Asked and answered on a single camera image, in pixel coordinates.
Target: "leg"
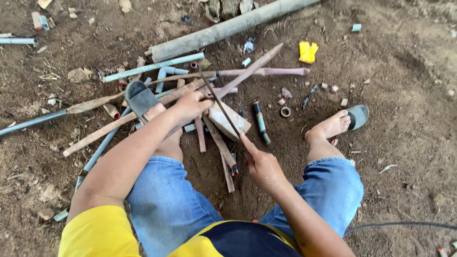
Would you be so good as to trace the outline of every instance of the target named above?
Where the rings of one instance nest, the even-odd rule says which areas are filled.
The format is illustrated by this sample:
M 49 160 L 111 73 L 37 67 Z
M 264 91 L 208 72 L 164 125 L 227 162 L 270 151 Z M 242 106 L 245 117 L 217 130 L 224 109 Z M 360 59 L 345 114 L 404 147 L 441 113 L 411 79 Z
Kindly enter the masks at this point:
M 308 164 L 297 192 L 340 236 L 354 217 L 362 200 L 363 185 L 355 167 L 327 138 L 345 132 L 350 119 L 346 110 L 319 123 L 305 134 L 310 146 Z M 295 239 L 279 205 L 259 222 L 276 227 Z
M 205 227 L 223 220 L 185 179 L 181 135 L 182 130 L 160 144 L 127 196 L 130 219 L 148 257 L 167 256 Z

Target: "gray sandal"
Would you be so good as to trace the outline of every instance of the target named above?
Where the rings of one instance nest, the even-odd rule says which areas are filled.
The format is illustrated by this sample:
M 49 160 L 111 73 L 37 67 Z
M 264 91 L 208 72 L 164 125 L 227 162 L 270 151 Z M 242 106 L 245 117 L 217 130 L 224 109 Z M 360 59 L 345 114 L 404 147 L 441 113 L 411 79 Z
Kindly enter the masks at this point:
M 152 91 L 141 81 L 134 80 L 125 88 L 125 100 L 138 118 L 146 124 L 148 121 L 143 117 L 152 106 L 160 103 Z
M 351 123 L 347 131 L 355 130 L 360 128 L 365 122 L 367 122 L 370 116 L 370 110 L 366 105 L 359 104 L 347 109 L 348 115 L 351 118 Z

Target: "hand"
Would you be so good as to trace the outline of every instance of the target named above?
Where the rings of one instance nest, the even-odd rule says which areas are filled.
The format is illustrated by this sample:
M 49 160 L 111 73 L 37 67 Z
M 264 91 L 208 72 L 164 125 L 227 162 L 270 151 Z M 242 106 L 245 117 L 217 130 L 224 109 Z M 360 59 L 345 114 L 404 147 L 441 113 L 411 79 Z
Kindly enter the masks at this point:
M 214 101 L 208 98 L 203 92 L 191 92 L 181 97 L 172 108 L 178 110 L 181 120 L 191 121 L 214 105 Z
M 257 149 L 244 134 L 240 135 L 240 139 L 247 149 L 244 164 L 248 167 L 249 177 L 258 188 L 274 197 L 285 186 L 291 185 L 274 155 Z

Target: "foot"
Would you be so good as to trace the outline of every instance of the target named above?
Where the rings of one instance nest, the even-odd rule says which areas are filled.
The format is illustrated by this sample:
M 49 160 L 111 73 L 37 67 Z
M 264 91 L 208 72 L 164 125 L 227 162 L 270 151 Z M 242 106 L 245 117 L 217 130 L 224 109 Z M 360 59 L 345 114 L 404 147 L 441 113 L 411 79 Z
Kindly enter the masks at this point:
M 305 140 L 312 138 L 331 138 L 340 133 L 346 132 L 351 118 L 348 116 L 347 110 L 341 110 L 332 117 L 314 126 L 311 130 L 305 133 Z

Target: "person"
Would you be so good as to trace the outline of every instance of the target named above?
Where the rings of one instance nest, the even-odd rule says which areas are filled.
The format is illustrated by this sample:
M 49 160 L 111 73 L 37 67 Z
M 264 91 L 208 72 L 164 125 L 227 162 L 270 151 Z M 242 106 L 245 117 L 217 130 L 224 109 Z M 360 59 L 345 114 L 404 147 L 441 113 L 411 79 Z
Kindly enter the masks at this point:
M 139 256 L 124 200 L 148 257 L 354 256 L 342 236 L 363 185 L 354 165 L 327 141 L 348 130 L 351 114 L 339 111 L 306 132 L 308 164 L 304 182 L 295 186 L 272 154 L 240 136 L 250 179 L 277 202 L 254 223 L 223 220 L 185 179 L 182 130 L 164 140 L 213 104 L 193 92 L 155 117 L 146 112 L 152 122 L 100 158 L 74 194 L 58 256 Z

